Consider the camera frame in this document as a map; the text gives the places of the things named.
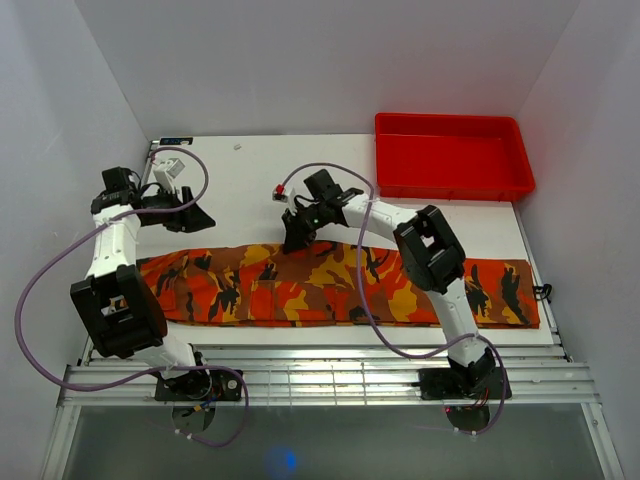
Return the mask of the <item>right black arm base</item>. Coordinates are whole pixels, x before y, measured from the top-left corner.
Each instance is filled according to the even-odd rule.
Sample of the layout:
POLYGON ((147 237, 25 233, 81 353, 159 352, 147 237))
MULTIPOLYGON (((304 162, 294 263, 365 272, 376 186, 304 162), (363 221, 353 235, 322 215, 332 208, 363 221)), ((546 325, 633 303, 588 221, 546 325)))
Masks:
POLYGON ((452 368, 419 369, 416 386, 423 400, 500 400, 512 397, 510 384, 504 382, 498 368, 480 379, 469 379, 452 368))

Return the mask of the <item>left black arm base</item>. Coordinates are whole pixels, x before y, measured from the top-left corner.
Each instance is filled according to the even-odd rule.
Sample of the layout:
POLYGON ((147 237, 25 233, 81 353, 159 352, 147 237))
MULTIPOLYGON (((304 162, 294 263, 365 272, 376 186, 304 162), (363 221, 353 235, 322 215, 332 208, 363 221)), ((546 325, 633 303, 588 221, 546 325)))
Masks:
POLYGON ((241 398, 241 382, 238 376, 230 371, 207 369, 185 372, 175 378, 160 378, 156 384, 154 399, 156 401, 239 401, 241 398))

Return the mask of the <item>orange camouflage trousers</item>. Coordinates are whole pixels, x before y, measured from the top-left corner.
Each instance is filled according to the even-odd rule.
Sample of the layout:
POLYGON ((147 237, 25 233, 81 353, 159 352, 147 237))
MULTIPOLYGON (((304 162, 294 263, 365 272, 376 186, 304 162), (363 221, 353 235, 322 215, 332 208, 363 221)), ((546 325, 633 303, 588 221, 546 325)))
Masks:
POLYGON ((138 268, 167 320, 208 327, 436 327, 429 300, 400 254, 317 241, 284 254, 278 244, 200 248, 141 259, 138 268))

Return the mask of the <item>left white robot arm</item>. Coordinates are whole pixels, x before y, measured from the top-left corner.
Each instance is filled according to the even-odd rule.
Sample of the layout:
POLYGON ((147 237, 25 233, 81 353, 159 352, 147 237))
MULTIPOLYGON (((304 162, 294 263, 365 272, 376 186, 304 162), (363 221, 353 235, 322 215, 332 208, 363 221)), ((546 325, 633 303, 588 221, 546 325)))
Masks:
POLYGON ((194 203, 190 187, 176 186, 183 168, 177 158, 154 167, 155 194, 137 185, 128 168, 103 171, 105 189, 91 204, 100 230, 92 263, 86 277, 71 286, 70 296, 101 356, 144 362, 169 392, 201 400, 213 392, 212 376, 192 345, 169 334, 159 300, 136 264, 142 227, 193 233, 216 224, 194 203))

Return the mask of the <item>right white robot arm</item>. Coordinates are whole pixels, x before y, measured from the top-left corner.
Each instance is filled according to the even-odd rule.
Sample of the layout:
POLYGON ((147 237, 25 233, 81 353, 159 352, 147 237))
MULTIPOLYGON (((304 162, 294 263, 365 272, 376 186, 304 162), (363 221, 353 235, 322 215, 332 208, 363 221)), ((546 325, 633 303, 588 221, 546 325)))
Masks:
POLYGON ((417 386, 425 400, 490 399, 504 401, 511 389, 495 346, 479 333, 466 296, 466 254, 442 212, 428 205, 411 210, 378 200, 374 188, 342 189, 327 164, 305 179, 311 201, 302 204, 294 190, 279 184, 272 197, 286 204, 283 249, 301 250, 319 229, 357 228, 395 242, 408 280, 430 301, 445 336, 447 366, 423 368, 417 386))

